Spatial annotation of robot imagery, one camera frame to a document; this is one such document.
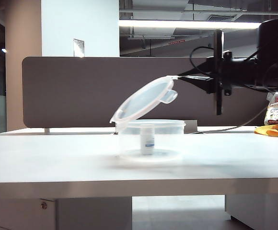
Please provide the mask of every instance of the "white desk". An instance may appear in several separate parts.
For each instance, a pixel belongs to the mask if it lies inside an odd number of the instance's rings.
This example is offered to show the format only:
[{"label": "white desk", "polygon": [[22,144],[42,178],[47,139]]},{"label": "white desk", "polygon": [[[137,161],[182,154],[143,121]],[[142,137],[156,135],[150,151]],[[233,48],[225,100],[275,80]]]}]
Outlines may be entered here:
[{"label": "white desk", "polygon": [[117,139],[27,129],[0,134],[0,198],[278,193],[278,138],[183,135],[181,159],[159,164],[121,160]]}]

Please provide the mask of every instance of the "ceiling light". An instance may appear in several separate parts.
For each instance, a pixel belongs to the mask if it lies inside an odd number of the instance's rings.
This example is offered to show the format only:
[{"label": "ceiling light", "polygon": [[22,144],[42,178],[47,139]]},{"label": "ceiling light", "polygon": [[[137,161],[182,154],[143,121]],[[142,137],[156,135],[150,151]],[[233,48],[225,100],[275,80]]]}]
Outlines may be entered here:
[{"label": "ceiling light", "polygon": [[122,27],[187,28],[187,29],[256,29],[260,23],[120,20]]}]

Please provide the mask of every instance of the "ceiling duct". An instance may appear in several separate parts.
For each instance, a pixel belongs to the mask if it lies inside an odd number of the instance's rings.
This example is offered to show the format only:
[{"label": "ceiling duct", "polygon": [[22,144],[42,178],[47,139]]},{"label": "ceiling duct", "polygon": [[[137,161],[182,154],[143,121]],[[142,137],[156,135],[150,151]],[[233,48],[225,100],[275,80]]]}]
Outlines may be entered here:
[{"label": "ceiling duct", "polygon": [[207,18],[210,22],[220,22],[220,21],[232,21],[235,16],[224,16],[224,15],[211,15]]}]

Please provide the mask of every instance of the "clear plastic container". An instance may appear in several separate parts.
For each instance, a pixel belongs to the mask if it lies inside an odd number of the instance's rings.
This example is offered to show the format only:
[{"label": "clear plastic container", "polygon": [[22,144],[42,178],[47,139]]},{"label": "clear plastic container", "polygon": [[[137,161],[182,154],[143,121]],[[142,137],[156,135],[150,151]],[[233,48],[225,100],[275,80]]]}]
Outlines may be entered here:
[{"label": "clear plastic container", "polygon": [[181,120],[134,120],[119,135],[120,157],[135,161],[169,161],[182,154]]}]

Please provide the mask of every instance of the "yellow cloth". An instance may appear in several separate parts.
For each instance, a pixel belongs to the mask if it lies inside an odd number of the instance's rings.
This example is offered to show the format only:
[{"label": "yellow cloth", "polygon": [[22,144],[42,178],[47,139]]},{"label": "yellow cloth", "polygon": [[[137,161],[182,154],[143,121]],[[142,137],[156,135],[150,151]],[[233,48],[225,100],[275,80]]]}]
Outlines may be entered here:
[{"label": "yellow cloth", "polygon": [[261,126],[254,130],[257,134],[278,137],[278,125]]}]

